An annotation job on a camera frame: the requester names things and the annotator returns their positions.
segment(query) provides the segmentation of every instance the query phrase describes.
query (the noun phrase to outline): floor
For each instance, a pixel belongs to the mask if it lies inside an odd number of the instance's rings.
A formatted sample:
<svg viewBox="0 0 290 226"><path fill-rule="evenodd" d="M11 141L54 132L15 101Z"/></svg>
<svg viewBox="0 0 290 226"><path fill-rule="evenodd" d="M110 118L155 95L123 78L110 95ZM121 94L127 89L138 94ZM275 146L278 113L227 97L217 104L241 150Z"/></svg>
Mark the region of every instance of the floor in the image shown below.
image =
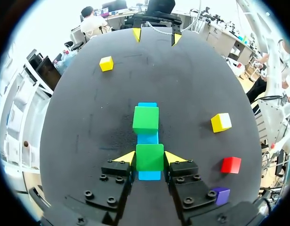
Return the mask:
<svg viewBox="0 0 290 226"><path fill-rule="evenodd" d="M251 82L249 79L247 79L245 74L242 75L242 78L238 78L238 80L241 83L244 91L247 92L252 87L253 82ZM261 186L262 187L269 187L269 186L273 187L273 186L276 185L277 181L279 181L280 178L276 177L274 175L274 172L275 172L275 167L271 167L271 168L268 169L268 171L265 170L265 171L262 172L262 175L264 176L261 179ZM44 197L43 192L37 187L37 185L41 185L40 175L39 174L32 174L32 173L25 173L24 176L25 176L27 189L30 189L32 187L36 187L38 192ZM35 210L37 212L37 215L39 217L41 217L42 214L43 214L41 209L37 206L37 204L34 201L32 201L32 204L33 204L33 207L35 208Z"/></svg>

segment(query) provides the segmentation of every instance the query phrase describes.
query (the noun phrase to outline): red cube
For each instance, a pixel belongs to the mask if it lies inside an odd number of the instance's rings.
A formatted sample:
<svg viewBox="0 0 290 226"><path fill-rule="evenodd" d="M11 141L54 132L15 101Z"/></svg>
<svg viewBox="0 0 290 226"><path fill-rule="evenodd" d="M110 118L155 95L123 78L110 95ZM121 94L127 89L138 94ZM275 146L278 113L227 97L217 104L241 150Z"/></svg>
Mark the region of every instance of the red cube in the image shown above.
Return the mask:
<svg viewBox="0 0 290 226"><path fill-rule="evenodd" d="M222 163L222 173L239 173L241 159L236 157L224 158Z"/></svg>

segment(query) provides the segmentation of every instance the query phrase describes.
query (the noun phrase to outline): purple cube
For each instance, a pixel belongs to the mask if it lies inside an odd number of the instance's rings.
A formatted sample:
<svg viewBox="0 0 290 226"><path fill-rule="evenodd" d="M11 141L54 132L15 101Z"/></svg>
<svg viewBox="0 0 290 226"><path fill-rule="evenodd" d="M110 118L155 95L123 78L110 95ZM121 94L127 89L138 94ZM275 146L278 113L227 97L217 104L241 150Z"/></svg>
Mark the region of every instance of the purple cube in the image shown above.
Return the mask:
<svg viewBox="0 0 290 226"><path fill-rule="evenodd" d="M226 187L216 187L213 191L217 192L216 205L221 206L226 204L229 200L230 189Z"/></svg>

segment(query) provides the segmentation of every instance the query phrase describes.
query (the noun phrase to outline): green cube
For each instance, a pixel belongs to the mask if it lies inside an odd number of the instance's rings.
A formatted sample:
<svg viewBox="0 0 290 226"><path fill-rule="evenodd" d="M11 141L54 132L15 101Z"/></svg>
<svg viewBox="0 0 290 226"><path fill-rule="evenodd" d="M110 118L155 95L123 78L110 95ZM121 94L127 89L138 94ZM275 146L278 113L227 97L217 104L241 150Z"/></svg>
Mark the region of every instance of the green cube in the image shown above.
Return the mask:
<svg viewBox="0 0 290 226"><path fill-rule="evenodd" d="M159 129L159 108L136 106L132 128L136 134L156 134Z"/></svg>
<svg viewBox="0 0 290 226"><path fill-rule="evenodd" d="M164 145L137 145L137 171L163 171Z"/></svg>

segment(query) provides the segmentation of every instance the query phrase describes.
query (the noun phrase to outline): black table surface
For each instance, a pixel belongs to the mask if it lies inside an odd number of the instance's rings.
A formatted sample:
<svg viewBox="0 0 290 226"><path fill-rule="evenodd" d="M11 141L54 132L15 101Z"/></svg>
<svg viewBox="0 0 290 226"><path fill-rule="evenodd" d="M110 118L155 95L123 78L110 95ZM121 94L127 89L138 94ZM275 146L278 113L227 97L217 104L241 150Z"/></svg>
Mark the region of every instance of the black table surface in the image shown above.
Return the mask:
<svg viewBox="0 0 290 226"><path fill-rule="evenodd" d="M99 61L107 56L114 68L103 73ZM194 32L184 32L171 47L171 36L142 28L140 43L131 29L91 39L60 79L40 144L41 180L51 204L91 190L107 159L135 150L132 119L139 102L158 103L165 151L193 159L208 186L231 189L233 204L255 200L258 129L233 72ZM217 113L229 113L232 128L213 133L210 119ZM223 158L231 156L242 159L239 174L221 173ZM180 225L163 178L134 182L119 225Z"/></svg>

